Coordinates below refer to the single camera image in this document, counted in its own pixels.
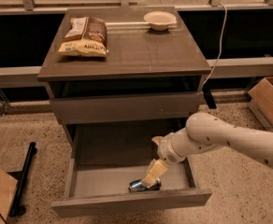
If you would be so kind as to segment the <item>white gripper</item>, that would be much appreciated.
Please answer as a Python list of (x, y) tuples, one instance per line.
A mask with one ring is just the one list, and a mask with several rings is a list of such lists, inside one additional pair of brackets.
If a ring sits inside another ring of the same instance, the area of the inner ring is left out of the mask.
[(141, 184), (147, 188), (154, 185), (168, 169), (168, 165), (174, 165), (185, 160), (185, 156), (180, 156), (172, 147), (171, 138), (173, 133), (166, 136), (154, 136), (151, 141), (157, 145), (157, 155), (160, 160), (153, 159), (145, 176), (141, 179)]

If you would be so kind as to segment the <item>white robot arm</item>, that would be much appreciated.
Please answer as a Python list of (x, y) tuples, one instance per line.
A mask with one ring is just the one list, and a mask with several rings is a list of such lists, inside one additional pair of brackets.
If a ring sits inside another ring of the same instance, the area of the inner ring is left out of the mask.
[(208, 113), (192, 114), (185, 127), (166, 136), (156, 136), (158, 160), (152, 160), (141, 184), (151, 188), (169, 165), (184, 161), (216, 147), (233, 150), (273, 169), (273, 133), (229, 124)]

